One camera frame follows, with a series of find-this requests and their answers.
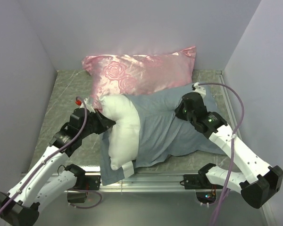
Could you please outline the white pillow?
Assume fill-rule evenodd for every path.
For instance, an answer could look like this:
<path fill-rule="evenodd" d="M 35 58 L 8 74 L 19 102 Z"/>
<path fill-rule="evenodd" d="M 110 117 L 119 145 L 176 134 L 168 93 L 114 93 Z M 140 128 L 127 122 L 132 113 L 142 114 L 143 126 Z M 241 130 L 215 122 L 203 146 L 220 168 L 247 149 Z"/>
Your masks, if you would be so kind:
<path fill-rule="evenodd" d="M 134 174 L 133 160 L 139 149 L 140 118 L 133 103 L 123 95 L 100 97 L 102 114 L 116 124 L 108 133 L 110 167 L 122 170 L 124 177 Z"/>

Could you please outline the blue-grey pillowcase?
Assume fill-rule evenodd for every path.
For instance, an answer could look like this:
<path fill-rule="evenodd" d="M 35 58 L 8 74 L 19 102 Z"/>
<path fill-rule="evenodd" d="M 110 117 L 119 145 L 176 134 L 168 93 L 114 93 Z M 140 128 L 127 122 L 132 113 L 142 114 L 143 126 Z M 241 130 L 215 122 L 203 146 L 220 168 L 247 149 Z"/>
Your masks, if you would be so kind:
<path fill-rule="evenodd" d="M 192 85 L 166 89 L 151 95 L 123 95 L 135 106 L 140 118 L 138 155 L 133 169 L 150 167 L 169 156 L 183 156 L 197 150 L 222 154 L 222 150 L 198 133 L 187 121 L 175 116 L 182 96 L 192 91 Z M 108 155 L 110 129 L 101 135 L 100 173 L 103 185 L 124 179 L 121 169 L 113 171 Z"/>

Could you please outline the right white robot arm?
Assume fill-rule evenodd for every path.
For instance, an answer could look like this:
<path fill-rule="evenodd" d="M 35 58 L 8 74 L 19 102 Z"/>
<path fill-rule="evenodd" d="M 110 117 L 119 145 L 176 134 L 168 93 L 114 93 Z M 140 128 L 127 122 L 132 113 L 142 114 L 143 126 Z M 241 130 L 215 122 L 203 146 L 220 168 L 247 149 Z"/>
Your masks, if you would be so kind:
<path fill-rule="evenodd" d="M 234 133 L 230 125 L 216 112 L 209 112 L 203 97 L 197 92 L 185 94 L 175 110 L 179 119 L 189 122 L 197 132 L 217 145 L 240 169 L 239 173 L 222 169 L 208 163 L 198 171 L 201 187 L 223 186 L 240 193 L 253 208 L 261 208 L 279 190 L 283 181 L 283 170 L 272 167 L 259 158 Z"/>

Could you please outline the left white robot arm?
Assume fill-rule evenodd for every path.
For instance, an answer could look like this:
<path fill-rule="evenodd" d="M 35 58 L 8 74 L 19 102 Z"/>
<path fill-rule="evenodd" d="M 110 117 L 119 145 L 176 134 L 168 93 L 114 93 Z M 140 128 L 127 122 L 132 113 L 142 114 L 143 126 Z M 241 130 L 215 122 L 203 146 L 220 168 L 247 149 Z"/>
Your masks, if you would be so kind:
<path fill-rule="evenodd" d="M 65 166 L 51 182 L 48 179 L 82 145 L 83 139 L 93 133 L 101 134 L 114 125 L 115 121 L 98 110 L 76 108 L 22 180 L 7 193 L 0 192 L 0 218 L 11 226 L 32 226 L 41 210 L 64 191 L 98 190 L 98 185 L 89 185 L 85 170 L 75 164 Z"/>

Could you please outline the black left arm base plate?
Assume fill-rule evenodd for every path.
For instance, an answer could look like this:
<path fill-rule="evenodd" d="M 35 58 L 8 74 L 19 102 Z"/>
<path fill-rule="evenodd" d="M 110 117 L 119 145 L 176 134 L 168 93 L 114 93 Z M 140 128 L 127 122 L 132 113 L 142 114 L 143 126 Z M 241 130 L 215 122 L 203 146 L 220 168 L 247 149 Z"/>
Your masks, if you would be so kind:
<path fill-rule="evenodd" d="M 100 175 L 85 175 L 83 180 L 83 188 L 88 191 L 98 191 L 101 184 Z"/>

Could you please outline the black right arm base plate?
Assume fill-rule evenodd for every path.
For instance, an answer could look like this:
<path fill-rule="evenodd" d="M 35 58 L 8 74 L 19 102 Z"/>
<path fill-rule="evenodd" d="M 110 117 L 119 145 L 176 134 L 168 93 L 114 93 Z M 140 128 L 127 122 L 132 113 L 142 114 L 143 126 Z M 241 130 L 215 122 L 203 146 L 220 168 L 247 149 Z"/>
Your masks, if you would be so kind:
<path fill-rule="evenodd" d="M 183 175 L 183 186 L 185 189 L 207 189 L 209 184 L 205 178 L 199 174 L 184 174 Z"/>

